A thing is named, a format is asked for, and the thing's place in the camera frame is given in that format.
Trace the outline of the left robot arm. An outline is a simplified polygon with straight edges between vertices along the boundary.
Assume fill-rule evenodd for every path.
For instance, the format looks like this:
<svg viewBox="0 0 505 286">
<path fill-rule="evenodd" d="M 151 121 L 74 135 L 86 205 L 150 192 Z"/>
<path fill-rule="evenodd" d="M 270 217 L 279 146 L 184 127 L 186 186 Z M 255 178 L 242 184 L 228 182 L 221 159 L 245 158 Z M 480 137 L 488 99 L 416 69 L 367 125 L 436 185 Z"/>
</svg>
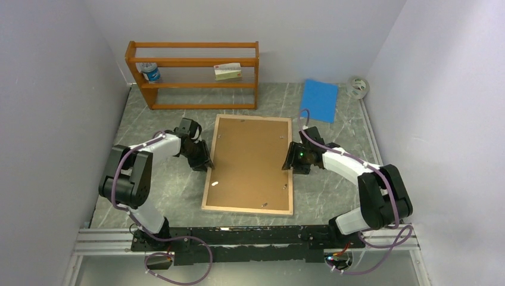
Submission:
<svg viewBox="0 0 505 286">
<path fill-rule="evenodd" d="M 210 150 L 196 121 L 182 118 L 173 130 L 160 130 L 151 139 L 130 146 L 115 145 L 102 174 L 98 192 L 112 206 L 126 212 L 138 229 L 136 239 L 154 250 L 169 247 L 169 220 L 149 198 L 152 169 L 170 157 L 184 157 L 196 172 L 213 168 Z"/>
</svg>

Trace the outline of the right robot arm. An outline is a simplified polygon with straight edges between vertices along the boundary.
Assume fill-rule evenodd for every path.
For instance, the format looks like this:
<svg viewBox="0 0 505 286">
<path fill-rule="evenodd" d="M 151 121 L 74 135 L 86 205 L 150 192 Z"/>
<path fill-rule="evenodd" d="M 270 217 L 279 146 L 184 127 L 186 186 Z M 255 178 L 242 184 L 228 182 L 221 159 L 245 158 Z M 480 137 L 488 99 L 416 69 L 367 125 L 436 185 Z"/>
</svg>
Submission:
<svg viewBox="0 0 505 286">
<path fill-rule="evenodd" d="M 336 143 L 325 143 L 315 126 L 299 134 L 300 142 L 288 146 L 284 170 L 308 175 L 316 166 L 341 175 L 358 189 L 359 207 L 329 221 L 332 227 L 327 237 L 331 245 L 342 247 L 352 234 L 393 227 L 412 215 L 413 205 L 396 166 L 369 163 Z"/>
</svg>

